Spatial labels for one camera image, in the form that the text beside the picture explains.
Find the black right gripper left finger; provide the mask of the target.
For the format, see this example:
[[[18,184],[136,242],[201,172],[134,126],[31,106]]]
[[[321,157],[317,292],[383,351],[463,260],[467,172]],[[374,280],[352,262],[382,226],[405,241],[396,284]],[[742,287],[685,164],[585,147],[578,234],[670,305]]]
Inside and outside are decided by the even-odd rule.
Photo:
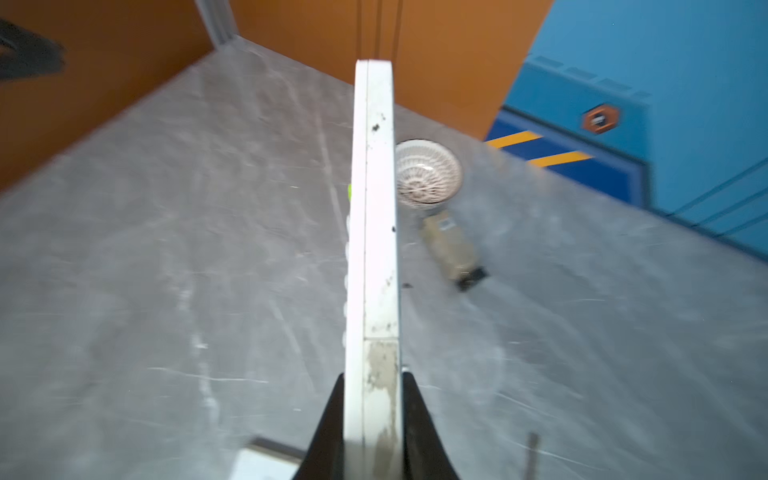
[[[344,478],[344,374],[340,374],[293,480]]]

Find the white air conditioner remote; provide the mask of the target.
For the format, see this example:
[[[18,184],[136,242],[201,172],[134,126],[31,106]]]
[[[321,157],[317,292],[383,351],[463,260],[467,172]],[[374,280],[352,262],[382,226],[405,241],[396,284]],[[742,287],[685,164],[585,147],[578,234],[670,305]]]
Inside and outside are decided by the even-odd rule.
[[[404,472],[392,65],[360,60],[354,83],[344,367],[344,478]]]

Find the black yellow handled screwdriver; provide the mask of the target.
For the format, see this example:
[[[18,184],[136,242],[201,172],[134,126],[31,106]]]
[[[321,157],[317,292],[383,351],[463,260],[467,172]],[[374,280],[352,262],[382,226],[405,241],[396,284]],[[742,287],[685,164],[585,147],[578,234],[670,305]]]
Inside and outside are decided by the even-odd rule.
[[[525,470],[523,473],[523,480],[535,480],[536,470],[538,464],[538,447],[540,437],[535,432],[530,432],[527,438],[526,450],[527,459],[525,464]]]

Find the white battery cover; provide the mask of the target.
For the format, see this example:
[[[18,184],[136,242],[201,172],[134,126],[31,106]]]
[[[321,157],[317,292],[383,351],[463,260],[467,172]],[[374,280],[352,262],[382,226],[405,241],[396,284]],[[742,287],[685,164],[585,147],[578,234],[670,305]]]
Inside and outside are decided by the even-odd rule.
[[[238,451],[228,479],[291,480],[305,456],[293,446],[256,437]]]

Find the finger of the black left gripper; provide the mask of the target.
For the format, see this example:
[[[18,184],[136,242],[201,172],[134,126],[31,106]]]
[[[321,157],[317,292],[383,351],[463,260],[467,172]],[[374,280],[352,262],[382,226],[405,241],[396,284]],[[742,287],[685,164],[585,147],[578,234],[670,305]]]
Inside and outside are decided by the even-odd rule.
[[[12,81],[60,73],[64,49],[53,40],[1,20],[1,80]]]

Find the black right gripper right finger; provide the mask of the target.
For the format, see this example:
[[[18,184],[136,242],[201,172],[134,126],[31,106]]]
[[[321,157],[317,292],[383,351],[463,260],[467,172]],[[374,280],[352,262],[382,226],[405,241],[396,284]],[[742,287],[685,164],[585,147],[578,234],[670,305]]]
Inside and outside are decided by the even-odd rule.
[[[405,479],[459,480],[414,375],[403,377]]]

